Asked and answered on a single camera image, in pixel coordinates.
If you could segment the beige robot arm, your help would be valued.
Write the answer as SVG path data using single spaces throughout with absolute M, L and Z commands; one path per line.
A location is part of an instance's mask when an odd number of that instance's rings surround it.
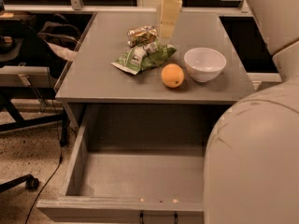
M 209 136 L 205 224 L 299 224 L 299 0 L 247 0 L 280 84 L 227 110 Z

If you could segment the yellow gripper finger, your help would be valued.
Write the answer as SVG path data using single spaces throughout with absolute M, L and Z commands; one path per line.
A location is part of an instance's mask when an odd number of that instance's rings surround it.
M 182 0 L 162 0 L 159 13 L 159 37 L 169 40 L 175 30 L 178 16 L 182 7 Z

